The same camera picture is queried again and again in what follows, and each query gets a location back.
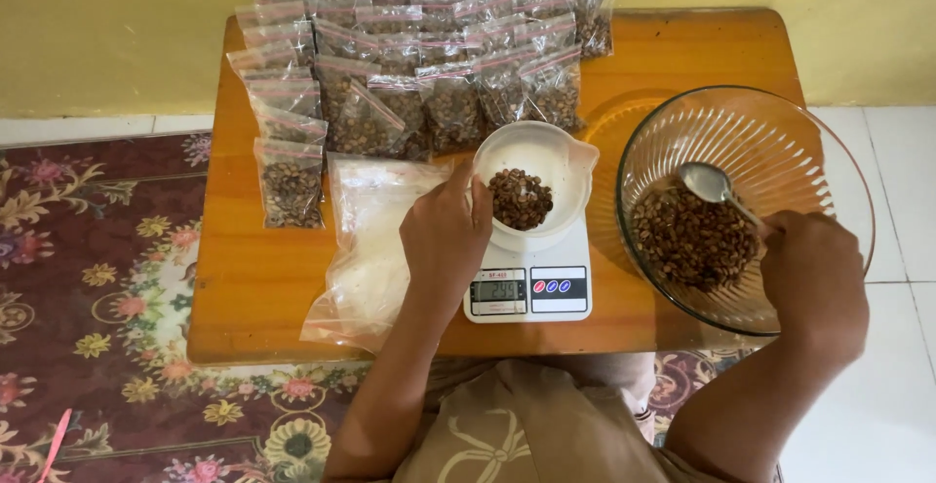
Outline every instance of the red floral carpet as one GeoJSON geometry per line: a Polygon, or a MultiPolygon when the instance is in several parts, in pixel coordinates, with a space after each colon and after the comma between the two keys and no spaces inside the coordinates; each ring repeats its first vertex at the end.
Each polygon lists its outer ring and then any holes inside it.
{"type": "MultiPolygon", "coordinates": [[[[0,483],[310,482],[367,363],[185,357],[209,134],[0,152],[0,483]]],[[[657,428],[740,358],[661,353],[657,428]]]]}

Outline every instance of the metal spoon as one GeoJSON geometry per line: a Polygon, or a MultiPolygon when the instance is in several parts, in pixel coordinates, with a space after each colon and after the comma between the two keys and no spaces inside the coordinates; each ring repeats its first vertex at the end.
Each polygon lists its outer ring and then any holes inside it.
{"type": "Polygon", "coordinates": [[[680,166],[680,178],[699,199],[709,203],[729,202],[739,212],[748,217],[748,220],[757,226],[764,227],[764,222],[739,203],[731,192],[731,178],[717,166],[702,162],[687,162],[680,166]]]}

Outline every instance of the beige pants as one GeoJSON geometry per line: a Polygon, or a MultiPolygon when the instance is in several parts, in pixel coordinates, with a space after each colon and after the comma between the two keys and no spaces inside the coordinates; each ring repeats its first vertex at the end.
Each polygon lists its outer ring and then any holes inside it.
{"type": "MultiPolygon", "coordinates": [[[[650,391],[656,385],[653,353],[558,355],[526,357],[524,360],[567,371],[582,388],[616,387],[624,393],[627,408],[637,420],[640,432],[653,442],[654,414],[647,408],[650,391]]],[[[459,385],[491,369],[500,359],[435,358],[426,386],[426,411],[437,413],[444,396],[459,385]]]]}

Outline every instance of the pink object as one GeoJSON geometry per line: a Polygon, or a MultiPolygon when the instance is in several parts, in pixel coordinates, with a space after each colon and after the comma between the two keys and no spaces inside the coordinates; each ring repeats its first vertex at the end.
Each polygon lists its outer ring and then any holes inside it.
{"type": "Polygon", "coordinates": [[[71,408],[68,408],[62,414],[62,418],[59,419],[59,425],[55,427],[55,435],[53,436],[53,444],[49,448],[49,457],[46,459],[46,468],[42,471],[42,477],[39,478],[39,483],[45,483],[46,476],[49,476],[49,471],[53,468],[53,462],[55,461],[55,456],[58,454],[59,446],[62,445],[62,440],[64,439],[64,431],[68,429],[68,421],[71,420],[71,408]]]}

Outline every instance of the wall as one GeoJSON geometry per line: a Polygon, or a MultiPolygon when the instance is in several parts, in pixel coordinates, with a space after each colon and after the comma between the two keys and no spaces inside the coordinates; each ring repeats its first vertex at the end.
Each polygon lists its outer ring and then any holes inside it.
{"type": "MultiPolygon", "coordinates": [[[[249,0],[0,0],[0,117],[211,112],[225,17],[249,0]]],[[[936,104],[936,0],[617,0],[786,21],[813,105],[936,104]]]]}

